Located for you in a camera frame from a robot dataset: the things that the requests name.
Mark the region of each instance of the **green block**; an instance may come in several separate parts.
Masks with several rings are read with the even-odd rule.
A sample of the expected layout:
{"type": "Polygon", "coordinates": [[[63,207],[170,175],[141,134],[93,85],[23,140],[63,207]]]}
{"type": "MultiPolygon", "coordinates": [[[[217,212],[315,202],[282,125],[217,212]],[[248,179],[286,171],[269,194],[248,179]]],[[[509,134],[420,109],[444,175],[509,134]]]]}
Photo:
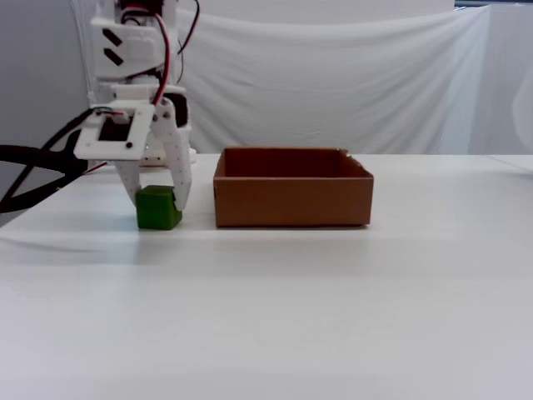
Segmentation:
{"type": "Polygon", "coordinates": [[[174,206],[172,186],[146,186],[136,195],[137,225],[143,229],[170,231],[182,220],[174,206]]]}

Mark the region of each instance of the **white tabletop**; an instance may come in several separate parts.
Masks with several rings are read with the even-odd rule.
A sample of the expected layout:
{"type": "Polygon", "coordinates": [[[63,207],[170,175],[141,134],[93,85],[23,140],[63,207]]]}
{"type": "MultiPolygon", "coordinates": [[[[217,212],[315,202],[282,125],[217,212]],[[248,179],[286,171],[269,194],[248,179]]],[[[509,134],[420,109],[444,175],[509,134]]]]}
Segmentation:
{"type": "Polygon", "coordinates": [[[137,230],[111,169],[10,222],[0,398],[533,398],[533,172],[357,158],[366,229],[217,230],[216,156],[171,232],[137,230]]]}

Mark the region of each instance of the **cardboard box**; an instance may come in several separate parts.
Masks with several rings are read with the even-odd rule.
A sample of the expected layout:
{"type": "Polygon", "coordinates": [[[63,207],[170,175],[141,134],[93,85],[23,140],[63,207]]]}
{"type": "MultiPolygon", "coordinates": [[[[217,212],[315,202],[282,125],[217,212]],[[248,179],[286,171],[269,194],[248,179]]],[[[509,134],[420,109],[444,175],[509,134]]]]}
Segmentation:
{"type": "Polygon", "coordinates": [[[374,177],[347,150],[228,147],[213,185],[220,228],[370,223],[374,177]]]}

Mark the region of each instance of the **white curtain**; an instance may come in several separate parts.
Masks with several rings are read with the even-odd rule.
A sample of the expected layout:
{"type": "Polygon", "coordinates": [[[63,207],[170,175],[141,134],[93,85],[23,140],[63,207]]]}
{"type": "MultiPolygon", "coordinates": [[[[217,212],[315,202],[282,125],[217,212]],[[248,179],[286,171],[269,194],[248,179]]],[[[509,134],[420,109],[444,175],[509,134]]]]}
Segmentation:
{"type": "Polygon", "coordinates": [[[192,145],[466,153],[486,8],[352,24],[202,15],[183,85],[192,145]]]}
{"type": "MultiPolygon", "coordinates": [[[[71,1],[81,10],[91,75],[87,25],[95,0],[71,1]]],[[[312,0],[302,13],[296,3],[202,0],[181,83],[200,152],[261,144],[528,153],[511,105],[533,63],[533,7],[435,13],[450,4],[431,0],[431,9],[409,14],[418,17],[391,19],[406,15],[404,4],[375,16],[382,21],[359,22],[369,16],[347,2],[312,0]]],[[[192,9],[179,13],[182,38],[192,9]]],[[[97,92],[92,75],[88,81],[97,92]]]]}

